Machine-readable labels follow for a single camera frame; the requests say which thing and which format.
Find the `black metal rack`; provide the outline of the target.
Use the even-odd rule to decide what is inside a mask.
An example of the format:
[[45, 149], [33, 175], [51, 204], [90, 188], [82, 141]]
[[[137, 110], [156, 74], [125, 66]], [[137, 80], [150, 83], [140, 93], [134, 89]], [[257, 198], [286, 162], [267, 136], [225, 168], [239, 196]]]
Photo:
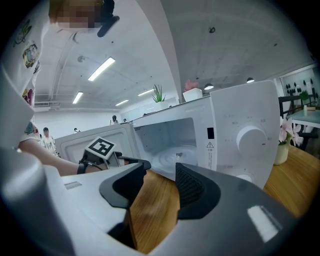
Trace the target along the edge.
[[316, 104], [316, 95], [304, 94], [301, 95], [291, 95], [291, 96], [281, 96], [278, 98], [279, 111], [282, 118], [287, 117], [291, 114], [302, 111], [304, 106], [307, 108], [315, 108], [315, 110], [320, 110], [320, 105]]

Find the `round glass turntable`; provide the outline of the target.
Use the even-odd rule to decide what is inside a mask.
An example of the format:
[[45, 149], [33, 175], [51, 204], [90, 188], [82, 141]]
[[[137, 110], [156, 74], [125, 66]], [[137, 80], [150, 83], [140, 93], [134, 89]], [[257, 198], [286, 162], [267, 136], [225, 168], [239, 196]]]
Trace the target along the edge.
[[176, 179], [176, 163], [197, 165], [197, 148], [191, 145], [172, 146], [158, 152], [151, 161], [151, 170], [170, 180]]

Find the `green plant in white pot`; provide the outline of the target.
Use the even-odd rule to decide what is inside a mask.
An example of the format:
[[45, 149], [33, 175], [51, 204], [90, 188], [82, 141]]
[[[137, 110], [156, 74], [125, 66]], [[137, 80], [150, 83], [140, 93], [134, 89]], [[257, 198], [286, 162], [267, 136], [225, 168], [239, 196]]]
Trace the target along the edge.
[[154, 84], [152, 99], [155, 102], [155, 106], [156, 106], [157, 111], [161, 111], [161, 110], [164, 110], [167, 108], [165, 98], [166, 98], [166, 96], [163, 95], [162, 86]]

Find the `pink flowers in cream vase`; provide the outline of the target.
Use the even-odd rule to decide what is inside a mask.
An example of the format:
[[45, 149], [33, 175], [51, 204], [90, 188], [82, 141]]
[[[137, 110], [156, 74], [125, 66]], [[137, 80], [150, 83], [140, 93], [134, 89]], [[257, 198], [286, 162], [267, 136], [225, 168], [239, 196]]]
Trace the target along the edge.
[[294, 146], [300, 146], [302, 144], [303, 138], [299, 135], [301, 128], [300, 124], [293, 124], [292, 118], [286, 119], [280, 116], [278, 147], [274, 165], [281, 165], [288, 159], [291, 142]]

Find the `white wall board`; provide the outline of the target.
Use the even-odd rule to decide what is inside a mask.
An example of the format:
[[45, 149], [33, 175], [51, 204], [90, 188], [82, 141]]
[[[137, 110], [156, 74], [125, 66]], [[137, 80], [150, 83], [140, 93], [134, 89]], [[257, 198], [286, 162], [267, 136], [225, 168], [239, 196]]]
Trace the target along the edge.
[[280, 78], [284, 96], [298, 96], [303, 91], [309, 95], [314, 89], [315, 94], [320, 97], [320, 68], [314, 67], [293, 73]]

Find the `white microwave oven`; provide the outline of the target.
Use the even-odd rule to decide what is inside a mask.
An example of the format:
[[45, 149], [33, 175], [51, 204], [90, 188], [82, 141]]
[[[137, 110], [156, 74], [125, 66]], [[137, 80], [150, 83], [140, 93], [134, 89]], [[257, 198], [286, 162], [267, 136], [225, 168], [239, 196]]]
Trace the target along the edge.
[[197, 166], [233, 175], [263, 188], [279, 143], [280, 109], [270, 80], [215, 90], [209, 96], [116, 124], [60, 137], [59, 155], [78, 163], [96, 137], [125, 157], [151, 161], [169, 148], [196, 147]]

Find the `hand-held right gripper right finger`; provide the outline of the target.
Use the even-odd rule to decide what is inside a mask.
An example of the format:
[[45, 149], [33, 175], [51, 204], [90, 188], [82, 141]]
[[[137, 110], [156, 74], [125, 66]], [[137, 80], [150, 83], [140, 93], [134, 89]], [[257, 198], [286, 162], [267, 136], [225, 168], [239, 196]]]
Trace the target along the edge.
[[151, 256], [268, 256], [297, 224], [249, 181], [184, 163], [175, 169], [177, 222]]

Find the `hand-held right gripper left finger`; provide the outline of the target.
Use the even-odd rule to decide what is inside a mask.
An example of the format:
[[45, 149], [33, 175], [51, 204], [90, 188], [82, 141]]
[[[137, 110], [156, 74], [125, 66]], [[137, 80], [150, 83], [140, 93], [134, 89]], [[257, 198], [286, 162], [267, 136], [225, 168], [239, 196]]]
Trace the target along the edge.
[[47, 165], [44, 173], [74, 250], [137, 248], [130, 207], [147, 173], [141, 163], [71, 176]]

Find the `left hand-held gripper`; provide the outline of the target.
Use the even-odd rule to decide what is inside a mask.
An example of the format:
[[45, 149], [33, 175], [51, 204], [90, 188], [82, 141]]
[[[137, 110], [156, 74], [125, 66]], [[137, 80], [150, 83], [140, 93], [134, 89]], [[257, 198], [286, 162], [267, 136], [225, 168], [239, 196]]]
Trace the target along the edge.
[[81, 163], [99, 170], [109, 170], [121, 167], [123, 164], [141, 162], [140, 159], [122, 156], [121, 152], [116, 151], [116, 147], [116, 143], [98, 136], [84, 148]]

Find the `white table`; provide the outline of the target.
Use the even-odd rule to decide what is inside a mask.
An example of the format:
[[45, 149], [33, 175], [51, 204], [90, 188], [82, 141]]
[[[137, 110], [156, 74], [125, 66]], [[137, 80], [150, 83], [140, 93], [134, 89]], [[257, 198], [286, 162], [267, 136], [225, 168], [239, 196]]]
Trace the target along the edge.
[[299, 149], [305, 151], [310, 139], [319, 138], [320, 110], [301, 110], [286, 118], [292, 120], [293, 129], [300, 137]]

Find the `pink plant in white pot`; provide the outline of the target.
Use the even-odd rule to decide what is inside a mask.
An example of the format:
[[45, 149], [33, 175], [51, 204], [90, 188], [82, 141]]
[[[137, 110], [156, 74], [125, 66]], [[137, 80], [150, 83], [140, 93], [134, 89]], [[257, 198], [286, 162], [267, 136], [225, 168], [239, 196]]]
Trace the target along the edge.
[[186, 102], [201, 99], [203, 97], [203, 92], [199, 88], [199, 83], [188, 79], [185, 82], [183, 97]]

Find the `person's left forearm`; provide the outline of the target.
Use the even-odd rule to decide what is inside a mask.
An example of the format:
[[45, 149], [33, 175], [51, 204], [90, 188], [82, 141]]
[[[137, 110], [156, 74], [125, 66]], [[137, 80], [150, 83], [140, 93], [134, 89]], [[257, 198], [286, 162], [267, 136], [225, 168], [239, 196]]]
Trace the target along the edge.
[[28, 139], [19, 143], [19, 148], [37, 157], [43, 165], [55, 167], [61, 176], [71, 176], [85, 173], [83, 164], [76, 164], [53, 155], [35, 139]]

